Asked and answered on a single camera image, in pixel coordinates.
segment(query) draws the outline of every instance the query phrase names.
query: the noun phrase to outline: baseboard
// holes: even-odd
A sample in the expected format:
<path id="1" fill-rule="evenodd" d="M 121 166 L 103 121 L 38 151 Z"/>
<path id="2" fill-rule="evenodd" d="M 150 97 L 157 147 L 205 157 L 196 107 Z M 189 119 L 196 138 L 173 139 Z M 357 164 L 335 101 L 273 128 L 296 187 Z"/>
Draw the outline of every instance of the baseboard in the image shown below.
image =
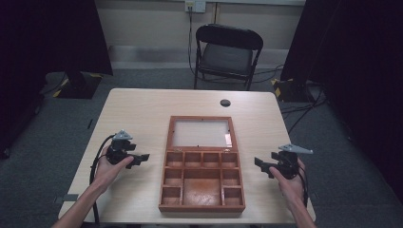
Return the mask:
<path id="1" fill-rule="evenodd" d="M 108 49 L 112 68 L 188 68 L 188 50 L 181 47 L 111 46 Z M 264 49 L 257 68 L 275 68 L 283 65 L 288 49 Z M 194 67 L 196 50 L 191 53 Z"/>

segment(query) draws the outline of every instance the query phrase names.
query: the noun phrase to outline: light wood tabletop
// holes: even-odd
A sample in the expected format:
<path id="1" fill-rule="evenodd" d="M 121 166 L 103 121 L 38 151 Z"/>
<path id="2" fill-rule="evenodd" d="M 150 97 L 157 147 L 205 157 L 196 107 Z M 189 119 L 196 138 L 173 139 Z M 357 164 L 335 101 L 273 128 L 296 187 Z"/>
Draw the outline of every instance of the light wood tabletop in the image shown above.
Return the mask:
<path id="1" fill-rule="evenodd" d="M 230 106 L 221 105 L 221 100 Z M 162 213 L 160 187 L 171 116 L 231 117 L 240 153 L 246 208 L 242 213 Z M 108 95 L 69 194 L 88 187 L 90 166 L 106 137 L 124 129 L 137 144 L 132 154 L 150 154 L 140 166 L 123 170 L 98 200 L 100 221 L 141 224 L 294 223 L 278 182 L 255 166 L 254 158 L 277 162 L 271 152 L 290 143 L 276 97 L 269 92 L 115 88 Z M 73 202 L 65 201 L 59 217 Z M 308 202 L 308 211 L 316 219 Z M 92 210 L 86 221 L 94 221 Z"/>

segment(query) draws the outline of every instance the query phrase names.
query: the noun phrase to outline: forearm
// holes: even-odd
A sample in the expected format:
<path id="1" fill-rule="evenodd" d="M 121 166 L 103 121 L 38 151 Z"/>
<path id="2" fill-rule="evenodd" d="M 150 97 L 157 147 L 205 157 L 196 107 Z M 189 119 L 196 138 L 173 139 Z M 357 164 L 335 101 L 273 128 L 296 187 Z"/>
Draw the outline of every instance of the forearm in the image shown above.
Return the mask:
<path id="1" fill-rule="evenodd" d="M 53 227 L 80 227 L 96 199 L 103 193 L 103 189 L 100 184 L 93 182 Z"/>
<path id="2" fill-rule="evenodd" d="M 305 208 L 301 200 L 295 200 L 290 203 L 289 209 L 294 216 L 298 228 L 315 228 L 314 221 Z"/>

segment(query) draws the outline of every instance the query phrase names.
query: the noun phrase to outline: wooden box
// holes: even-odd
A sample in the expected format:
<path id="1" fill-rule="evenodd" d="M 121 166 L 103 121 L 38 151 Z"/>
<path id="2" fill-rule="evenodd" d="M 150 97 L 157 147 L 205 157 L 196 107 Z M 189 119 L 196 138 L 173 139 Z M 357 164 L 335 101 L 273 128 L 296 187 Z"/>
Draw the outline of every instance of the wooden box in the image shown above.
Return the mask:
<path id="1" fill-rule="evenodd" d="M 159 209 L 162 212 L 245 209 L 240 156 L 230 117 L 171 117 Z"/>

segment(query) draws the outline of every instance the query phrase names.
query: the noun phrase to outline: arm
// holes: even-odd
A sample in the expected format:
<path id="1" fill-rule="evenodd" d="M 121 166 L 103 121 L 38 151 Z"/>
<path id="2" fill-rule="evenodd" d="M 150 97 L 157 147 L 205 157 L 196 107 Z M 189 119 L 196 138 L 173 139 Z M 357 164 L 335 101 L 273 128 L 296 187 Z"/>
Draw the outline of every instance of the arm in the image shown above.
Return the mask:
<path id="1" fill-rule="evenodd" d="M 104 148 L 102 154 L 104 155 L 106 151 L 107 147 Z M 119 172 L 132 161 L 133 157 L 129 156 L 113 165 L 107 161 L 105 156 L 102 156 L 99 159 L 94 182 L 52 227 L 80 227 L 97 198 L 106 191 Z"/>
<path id="2" fill-rule="evenodd" d="M 305 167 L 301 160 L 298 160 L 298 163 L 300 167 Z M 299 177 L 295 177 L 292 180 L 287 180 L 275 167 L 270 167 L 270 172 L 278 180 L 279 189 L 286 200 L 288 210 L 290 210 L 293 214 L 297 227 L 316 227 L 305 205 L 303 204 L 303 189 L 301 179 Z"/>

